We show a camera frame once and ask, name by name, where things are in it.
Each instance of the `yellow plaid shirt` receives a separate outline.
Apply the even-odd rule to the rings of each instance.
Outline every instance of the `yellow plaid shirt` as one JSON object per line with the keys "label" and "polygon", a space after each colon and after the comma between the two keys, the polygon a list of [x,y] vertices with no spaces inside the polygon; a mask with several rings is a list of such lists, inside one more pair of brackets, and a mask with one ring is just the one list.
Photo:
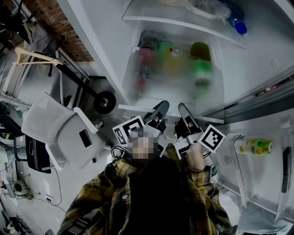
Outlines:
{"label": "yellow plaid shirt", "polygon": [[[228,215],[219,203],[219,190],[209,182],[210,167],[202,172],[191,172],[185,161],[176,160],[173,150],[168,150],[168,154],[173,156],[170,158],[177,162],[180,170],[187,173],[187,183],[197,208],[189,219],[191,234],[215,235],[216,228],[219,231],[230,228]],[[67,230],[79,232],[79,229],[86,229],[85,234],[90,235],[124,234],[130,215],[131,173],[140,171],[123,159],[108,164],[104,172],[83,186],[57,234],[67,234]]]}

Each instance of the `wrist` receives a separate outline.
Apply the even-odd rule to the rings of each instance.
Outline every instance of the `wrist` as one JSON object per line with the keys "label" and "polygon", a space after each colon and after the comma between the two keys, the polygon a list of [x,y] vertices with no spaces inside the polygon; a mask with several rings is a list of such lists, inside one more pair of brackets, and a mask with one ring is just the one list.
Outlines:
{"label": "wrist", "polygon": [[205,161],[202,154],[202,147],[198,144],[193,144],[191,149],[186,152],[188,167],[193,171],[203,171]]}

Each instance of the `refrigerator shelf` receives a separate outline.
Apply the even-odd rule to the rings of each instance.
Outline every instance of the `refrigerator shelf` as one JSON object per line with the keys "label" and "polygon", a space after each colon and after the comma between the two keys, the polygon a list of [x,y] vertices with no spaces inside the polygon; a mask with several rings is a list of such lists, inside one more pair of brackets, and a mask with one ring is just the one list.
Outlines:
{"label": "refrigerator shelf", "polygon": [[[202,65],[197,64],[199,61],[210,71],[200,74]],[[124,87],[134,110],[136,107],[150,109],[167,100],[169,111],[173,113],[178,113],[179,102],[195,116],[210,118],[213,111],[223,111],[221,70],[214,60],[199,60],[184,50],[182,54],[174,55],[172,51],[134,47]]]}
{"label": "refrigerator shelf", "polygon": [[183,6],[171,6],[160,3],[158,0],[132,0],[126,13],[122,17],[124,21],[151,21],[188,27],[200,32],[216,35],[246,49],[246,43],[242,35],[229,24],[221,20],[211,20],[194,14]]}

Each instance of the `refrigerator door shelf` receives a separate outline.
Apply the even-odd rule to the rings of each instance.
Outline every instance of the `refrigerator door shelf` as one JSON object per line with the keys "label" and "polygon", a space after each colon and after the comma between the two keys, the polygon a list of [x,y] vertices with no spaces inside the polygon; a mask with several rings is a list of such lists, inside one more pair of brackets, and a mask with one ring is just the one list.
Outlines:
{"label": "refrigerator door shelf", "polygon": [[[273,151],[265,155],[236,153],[238,139],[263,138],[271,140]],[[222,186],[241,196],[242,204],[253,202],[276,215],[275,222],[294,221],[292,186],[294,134],[290,129],[279,129],[263,134],[229,134],[226,143],[212,156]]]}

